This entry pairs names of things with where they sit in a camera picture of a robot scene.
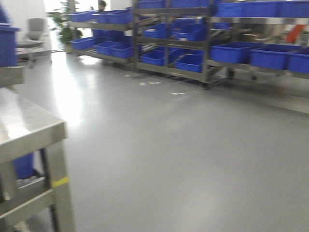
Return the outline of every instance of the potted plant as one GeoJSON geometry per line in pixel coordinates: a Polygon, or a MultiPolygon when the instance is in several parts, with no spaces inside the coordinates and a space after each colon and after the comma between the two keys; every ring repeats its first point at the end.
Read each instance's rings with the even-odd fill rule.
{"type": "Polygon", "coordinates": [[[52,18],[56,27],[53,30],[59,30],[60,41],[64,44],[65,52],[71,52],[70,41],[73,40],[73,34],[76,33],[76,38],[79,39],[82,37],[82,32],[80,30],[75,30],[74,28],[69,26],[71,13],[69,7],[69,0],[60,1],[62,7],[60,9],[55,9],[53,12],[48,14],[49,17],[52,18]]]}

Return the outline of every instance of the office chair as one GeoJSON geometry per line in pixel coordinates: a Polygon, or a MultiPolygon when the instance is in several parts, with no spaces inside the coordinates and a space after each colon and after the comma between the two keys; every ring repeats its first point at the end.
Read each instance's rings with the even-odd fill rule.
{"type": "Polygon", "coordinates": [[[17,42],[18,48],[24,48],[28,51],[28,59],[30,68],[33,68],[34,58],[33,49],[43,48],[44,51],[47,49],[44,47],[45,37],[45,19],[43,18],[31,18],[28,19],[28,32],[24,36],[22,42],[17,42]]]}

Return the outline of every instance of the gray epoxy floor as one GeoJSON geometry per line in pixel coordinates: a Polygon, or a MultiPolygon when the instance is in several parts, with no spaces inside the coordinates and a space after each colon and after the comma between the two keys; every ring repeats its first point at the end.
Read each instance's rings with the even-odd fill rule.
{"type": "MultiPolygon", "coordinates": [[[[308,115],[95,58],[53,60],[17,88],[68,122],[77,232],[309,230],[308,115]]],[[[29,223],[51,231],[46,212],[29,223]]]]}

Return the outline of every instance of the blue storage crate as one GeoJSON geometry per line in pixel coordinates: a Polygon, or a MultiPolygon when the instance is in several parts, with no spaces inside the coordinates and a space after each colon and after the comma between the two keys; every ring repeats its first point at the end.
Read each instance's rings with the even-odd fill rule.
{"type": "Polygon", "coordinates": [[[243,17],[278,17],[279,1],[244,2],[243,17]]]}
{"type": "Polygon", "coordinates": [[[173,21],[171,28],[173,32],[177,32],[180,29],[194,23],[196,23],[195,18],[177,18],[173,21]]]}
{"type": "Polygon", "coordinates": [[[111,48],[112,56],[119,58],[129,58],[134,54],[132,43],[122,43],[111,48]]]}
{"type": "Polygon", "coordinates": [[[127,24],[133,21],[132,12],[130,11],[117,11],[107,15],[108,22],[113,24],[127,24]]]}
{"type": "Polygon", "coordinates": [[[206,39],[206,25],[190,24],[174,33],[177,40],[202,41],[206,39]]]}
{"type": "Polygon", "coordinates": [[[103,38],[81,38],[77,40],[70,41],[72,48],[76,50],[85,50],[88,48],[93,47],[94,45],[101,43],[103,41],[103,38]]]}
{"type": "Polygon", "coordinates": [[[243,17],[244,3],[220,3],[218,5],[217,17],[243,17]]]}
{"type": "Polygon", "coordinates": [[[116,11],[104,11],[104,12],[100,12],[97,14],[93,14],[94,19],[97,20],[98,23],[109,23],[109,14],[118,12],[119,10],[116,11]]]}
{"type": "Polygon", "coordinates": [[[153,50],[141,56],[143,63],[164,66],[164,52],[153,50]]]}
{"type": "Polygon", "coordinates": [[[288,70],[309,73],[309,49],[288,54],[288,70]]]}
{"type": "Polygon", "coordinates": [[[125,33],[119,30],[105,30],[104,38],[112,41],[122,41],[125,39],[125,33]]]}
{"type": "Polygon", "coordinates": [[[0,27],[9,27],[11,25],[11,20],[6,14],[2,4],[0,4],[0,27]]]}
{"type": "Polygon", "coordinates": [[[0,27],[0,67],[16,66],[15,34],[19,28],[0,27]]]}
{"type": "Polygon", "coordinates": [[[106,35],[106,31],[105,30],[91,29],[91,31],[92,31],[92,36],[93,37],[104,38],[105,35],[106,35]]]}
{"type": "Polygon", "coordinates": [[[69,16],[73,22],[85,22],[94,19],[92,14],[95,12],[96,11],[74,12],[69,14],[69,16]]]}
{"type": "Polygon", "coordinates": [[[201,73],[203,57],[195,55],[187,55],[175,62],[177,69],[188,70],[201,73]]]}
{"type": "Polygon", "coordinates": [[[165,0],[142,0],[138,2],[138,8],[165,8],[165,0]]]}
{"type": "Polygon", "coordinates": [[[165,23],[156,24],[143,30],[143,36],[148,38],[166,39],[168,37],[167,26],[165,23]]]}
{"type": "Polygon", "coordinates": [[[279,4],[279,17],[282,18],[308,18],[309,1],[281,1],[279,4]]]}
{"type": "Polygon", "coordinates": [[[34,174],[34,154],[30,153],[21,158],[13,160],[13,165],[15,167],[15,172],[18,179],[24,179],[32,176],[34,174]]]}
{"type": "MultiPolygon", "coordinates": [[[[221,0],[214,0],[214,4],[218,4],[221,0]]],[[[188,8],[188,7],[207,7],[209,0],[171,0],[172,8],[188,8]]]]}
{"type": "Polygon", "coordinates": [[[107,41],[107,42],[103,42],[103,43],[99,43],[99,44],[95,45],[94,48],[96,49],[97,53],[99,53],[99,54],[111,56],[112,55],[112,48],[115,47],[115,46],[118,46],[118,45],[120,45],[120,43],[107,41]]]}
{"type": "Polygon", "coordinates": [[[230,28],[229,23],[214,23],[213,28],[221,29],[221,30],[228,30],[230,28]]]}
{"type": "Polygon", "coordinates": [[[251,50],[251,64],[253,66],[285,69],[287,65],[288,52],[300,50],[299,46],[286,46],[270,44],[263,48],[251,50]]]}
{"type": "Polygon", "coordinates": [[[235,42],[211,47],[211,57],[215,61],[227,63],[248,63],[250,50],[264,46],[259,43],[235,42]]]}

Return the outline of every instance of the lower shelf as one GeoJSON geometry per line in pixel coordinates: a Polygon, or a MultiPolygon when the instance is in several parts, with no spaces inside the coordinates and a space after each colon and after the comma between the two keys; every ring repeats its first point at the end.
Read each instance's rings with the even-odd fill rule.
{"type": "Polygon", "coordinates": [[[261,72],[261,73],[276,73],[282,76],[290,76],[290,77],[296,77],[296,78],[302,78],[302,79],[309,79],[308,73],[300,73],[300,72],[291,72],[288,70],[278,70],[278,69],[269,69],[269,68],[262,68],[262,67],[256,67],[252,66],[250,64],[235,64],[235,63],[225,63],[225,62],[217,62],[212,59],[208,60],[209,65],[213,66],[221,66],[231,69],[242,69],[242,70],[248,70],[252,72],[261,72]]]}
{"type": "Polygon", "coordinates": [[[116,63],[121,63],[121,64],[129,64],[133,61],[133,58],[124,59],[124,58],[118,58],[118,57],[98,54],[96,52],[96,50],[93,49],[93,48],[90,48],[90,49],[87,49],[87,50],[75,50],[75,49],[73,49],[73,53],[76,53],[76,54],[81,55],[81,56],[85,55],[85,56],[90,56],[90,57],[96,57],[96,58],[99,58],[99,59],[107,59],[107,60],[110,60],[110,61],[113,61],[113,62],[116,62],[116,63]]]}
{"type": "Polygon", "coordinates": [[[173,76],[184,77],[184,78],[197,80],[197,81],[201,81],[203,77],[205,77],[204,73],[199,73],[199,72],[196,73],[196,72],[175,69],[175,68],[170,68],[170,67],[165,67],[165,66],[142,63],[142,62],[137,63],[137,68],[148,70],[148,71],[153,71],[157,73],[164,73],[164,74],[169,74],[173,76]]]}
{"type": "Polygon", "coordinates": [[[0,67],[0,86],[19,85],[24,83],[24,67],[0,67]]]}

